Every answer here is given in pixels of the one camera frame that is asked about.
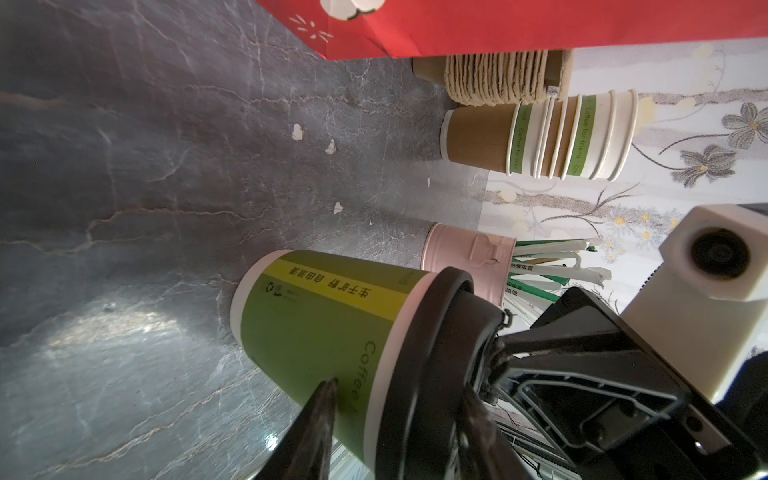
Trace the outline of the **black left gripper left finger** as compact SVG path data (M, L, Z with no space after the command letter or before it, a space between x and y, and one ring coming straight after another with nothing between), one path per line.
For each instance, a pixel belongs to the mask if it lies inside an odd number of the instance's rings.
M338 381L318 384L256 480L328 479Z

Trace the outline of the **black plastic cup lid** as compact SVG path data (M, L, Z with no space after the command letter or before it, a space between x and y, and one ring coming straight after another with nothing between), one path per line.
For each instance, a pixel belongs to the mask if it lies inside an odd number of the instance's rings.
M477 389L502 310L473 292L469 273L437 274L408 328L387 392L374 474L451 479L458 471L456 419L463 391Z

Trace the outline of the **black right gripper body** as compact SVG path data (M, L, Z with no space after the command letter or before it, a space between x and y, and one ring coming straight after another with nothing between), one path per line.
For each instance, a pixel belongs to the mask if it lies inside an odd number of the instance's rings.
M763 479L767 357L711 402L593 294L499 336L488 381L584 479Z

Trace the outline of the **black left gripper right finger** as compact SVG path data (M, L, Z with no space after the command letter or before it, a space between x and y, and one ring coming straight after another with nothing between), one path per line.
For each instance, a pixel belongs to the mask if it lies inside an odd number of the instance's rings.
M461 479L516 478L516 453L469 386L460 400L457 435Z

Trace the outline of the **green paper coffee cup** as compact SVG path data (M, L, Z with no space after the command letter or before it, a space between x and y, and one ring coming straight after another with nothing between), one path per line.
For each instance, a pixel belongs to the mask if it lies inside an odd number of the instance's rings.
M338 382L336 438L368 468L417 308L436 273L312 250L277 250L240 280L234 338L292 400Z

